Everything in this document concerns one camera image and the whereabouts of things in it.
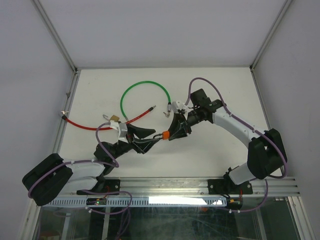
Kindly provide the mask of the orange black padlock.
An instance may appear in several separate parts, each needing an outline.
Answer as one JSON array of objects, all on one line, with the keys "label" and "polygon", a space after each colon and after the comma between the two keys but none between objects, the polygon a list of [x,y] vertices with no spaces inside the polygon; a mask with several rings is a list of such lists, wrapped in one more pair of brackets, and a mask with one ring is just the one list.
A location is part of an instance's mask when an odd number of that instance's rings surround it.
[{"label": "orange black padlock", "polygon": [[153,139],[168,140],[170,138],[170,135],[171,135],[170,132],[167,130],[162,133],[154,135]]}]

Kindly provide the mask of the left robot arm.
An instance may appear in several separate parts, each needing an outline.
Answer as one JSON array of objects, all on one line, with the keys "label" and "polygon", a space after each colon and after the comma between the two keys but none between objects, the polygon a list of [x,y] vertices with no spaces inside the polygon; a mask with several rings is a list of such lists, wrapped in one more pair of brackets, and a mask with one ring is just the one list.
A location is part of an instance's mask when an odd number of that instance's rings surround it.
[{"label": "left robot arm", "polygon": [[117,142],[98,140],[91,159],[66,160],[58,153],[50,154],[22,178],[28,197],[44,206],[61,194],[100,194],[106,186],[104,177],[119,168],[119,157],[131,150],[145,154],[159,141],[152,137],[155,129],[116,121],[101,124],[95,132],[104,126],[117,131]]}]

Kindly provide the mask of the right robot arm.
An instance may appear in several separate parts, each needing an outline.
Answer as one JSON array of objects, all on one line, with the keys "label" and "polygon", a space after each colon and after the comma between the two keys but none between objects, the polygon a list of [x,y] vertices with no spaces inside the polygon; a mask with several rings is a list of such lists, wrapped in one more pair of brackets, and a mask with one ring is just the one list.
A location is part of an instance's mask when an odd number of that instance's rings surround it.
[{"label": "right robot arm", "polygon": [[163,133],[163,139],[172,141],[187,137],[192,132],[192,126],[208,121],[228,131],[248,150],[245,163],[229,168],[222,179],[208,183],[210,194],[225,197],[240,192],[251,194],[252,190],[245,190],[245,186],[251,180],[263,180],[286,165],[287,156],[283,141],[276,129],[263,130],[249,125],[227,110],[222,100],[212,101],[203,89],[189,96],[192,107],[181,101],[171,104],[173,120],[168,131]]}]

